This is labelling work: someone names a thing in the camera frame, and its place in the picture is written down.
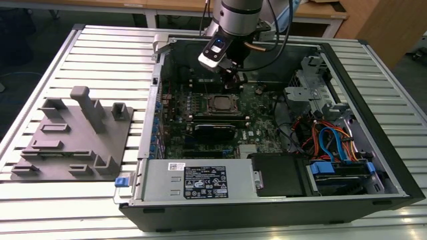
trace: aluminum extrusion table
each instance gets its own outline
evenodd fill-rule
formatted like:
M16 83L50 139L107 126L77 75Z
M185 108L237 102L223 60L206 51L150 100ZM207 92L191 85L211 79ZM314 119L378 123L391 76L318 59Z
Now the aluminum extrusion table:
M89 86L91 98L105 106L126 102L134 107L123 172L138 164L145 109L155 61L154 36L159 32L197 35L197 31L109 26L81 26L71 31L39 85L0 144L0 239L406 239L427 236L427 200L399 210L377 212L351 223L298 225L171 233L142 232L122 215L130 188L114 182L12 183L11 169L44 114L44 98L68 98L74 86ZM327 42L349 71L413 176L427 194L427 116L415 104L369 45L357 40L293 37L293 41ZM338 96L343 97L337 83ZM66 104L78 104L70 98Z

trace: warning label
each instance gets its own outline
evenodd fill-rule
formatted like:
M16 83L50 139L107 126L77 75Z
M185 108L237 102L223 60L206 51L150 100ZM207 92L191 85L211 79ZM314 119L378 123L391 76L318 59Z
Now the warning label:
M185 167L185 197L186 199L229 198L226 167Z

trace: floor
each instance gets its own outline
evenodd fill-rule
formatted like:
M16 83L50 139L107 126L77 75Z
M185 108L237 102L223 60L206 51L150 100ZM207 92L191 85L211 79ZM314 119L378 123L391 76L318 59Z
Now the floor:
M15 72L32 72L43 74L62 47L72 26L78 23L89 25L135 27L145 26L145 17L125 13L60 11L60 18L54 20L47 10L32 10L31 18L36 33L27 37L28 45L34 52L34 60L22 66L0 64L0 83L6 90L0 93L0 140L20 112L23 105L40 80L36 74L11 74ZM159 25L169 29L199 30L199 17L178 17L167 19L161 16ZM411 56L405 56L394 74L402 85L413 95L419 106L427 112L427 60L415 62Z

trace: black cable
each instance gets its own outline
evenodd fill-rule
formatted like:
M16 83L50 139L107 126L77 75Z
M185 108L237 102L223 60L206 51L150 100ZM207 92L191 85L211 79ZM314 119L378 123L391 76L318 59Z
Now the black cable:
M211 0L207 0L207 17L211 18Z
M207 14L207 8L209 8L209 2L205 3L205 10L203 10L201 26L199 26L199 36L202 36L202 26L203 26L203 19L206 18L206 14Z
M279 45L281 30L279 30L279 23L278 23L278 18L277 18L277 14L275 14L275 9L274 9L273 3L270 2L270 0L267 0L267 3L269 3L273 19L274 19L274 25L275 25L275 43L274 43L273 48L267 48L266 49L266 52L271 52L273 50L277 49L277 47Z
M251 68L237 68L235 70L238 72L251 72L251 71L257 71L259 69L263 69L266 67L269 67L281 57L283 50L286 49L286 45L289 43L289 39L290 39L290 31L291 31L291 24L293 24L293 18L294 18L294 4L293 4L293 0L289 0L289 26L287 26L287 30L286 30L286 35L285 35L285 39L283 39L283 44L279 50L278 55L275 56L275 58L265 65L262 66L257 66L257 67L251 67Z

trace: workbench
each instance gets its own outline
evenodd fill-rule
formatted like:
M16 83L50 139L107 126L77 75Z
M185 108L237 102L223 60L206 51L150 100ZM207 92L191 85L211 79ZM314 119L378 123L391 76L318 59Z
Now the workbench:
M159 15L202 17L205 6L205 0L0 0L0 7L10 8L145 14L154 29ZM329 3L307 2L299 6L294 22L327 25L323 38L334 38L347 18L347 12L335 11Z
M427 236L427 200L399 210L377 212L346 224L298 225L182 231L142 232L119 211L130 188L114 182L14 183L11 170L20 160L44 117L44 98L66 98L74 86L89 86L90 97L103 106L125 102L135 108L125 151L122 172L138 166L149 89L155 61L158 33L198 35L198 31L133 27L77 27L59 50L46 74L0 143L0 236L2 239L423 239ZM370 106L405 164L427 194L427 116L369 45L357 40L291 37L291 40L330 43ZM333 86L345 102L337 82Z

